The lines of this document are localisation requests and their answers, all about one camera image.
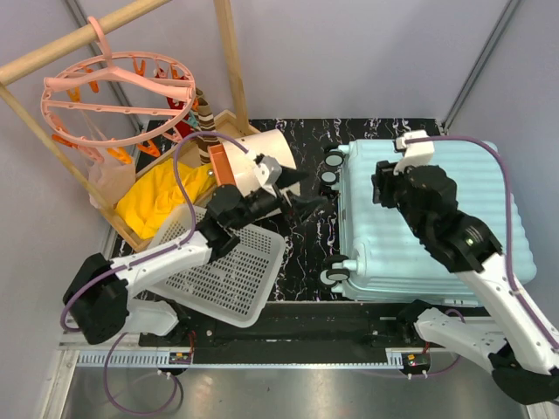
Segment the light blue ribbed suitcase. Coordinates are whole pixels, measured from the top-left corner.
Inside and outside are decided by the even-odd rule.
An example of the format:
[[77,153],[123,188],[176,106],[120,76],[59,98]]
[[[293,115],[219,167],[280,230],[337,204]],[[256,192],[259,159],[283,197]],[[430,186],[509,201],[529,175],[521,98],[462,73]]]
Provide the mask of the light blue ribbed suitcase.
[[338,200],[338,254],[321,283],[358,301],[476,306],[458,271],[514,251],[527,284],[536,266],[528,238],[490,148],[421,144],[396,158],[387,140],[357,140],[327,151],[322,185]]

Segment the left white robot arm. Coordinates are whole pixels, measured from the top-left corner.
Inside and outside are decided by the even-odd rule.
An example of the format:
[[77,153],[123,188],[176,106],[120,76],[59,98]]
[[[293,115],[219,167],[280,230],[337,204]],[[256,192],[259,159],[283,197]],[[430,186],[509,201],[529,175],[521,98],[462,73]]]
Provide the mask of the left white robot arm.
[[99,253],[88,257],[62,298],[60,325],[82,333],[91,345],[118,333],[141,332],[158,335],[171,346],[182,344],[189,325],[176,310],[165,301],[138,300],[136,295],[182,271],[225,258],[238,247],[242,229],[275,210],[293,223],[305,222],[327,201],[289,190],[305,177],[304,172],[283,168],[276,181],[264,180],[247,196],[234,185],[219,186],[204,217],[193,220],[179,237],[124,258],[107,260]]

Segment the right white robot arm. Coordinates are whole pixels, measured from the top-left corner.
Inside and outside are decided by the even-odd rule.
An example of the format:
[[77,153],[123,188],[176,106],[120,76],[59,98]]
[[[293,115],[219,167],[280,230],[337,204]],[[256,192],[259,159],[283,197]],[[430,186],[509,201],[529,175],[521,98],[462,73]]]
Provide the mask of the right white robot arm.
[[502,331],[492,338],[473,325],[415,300],[397,316],[407,346],[440,345],[486,370],[523,405],[558,402],[558,336],[513,274],[500,242],[480,219],[459,210],[457,184],[439,166],[407,168],[380,161],[371,177],[374,203],[396,209],[425,250],[479,299]]

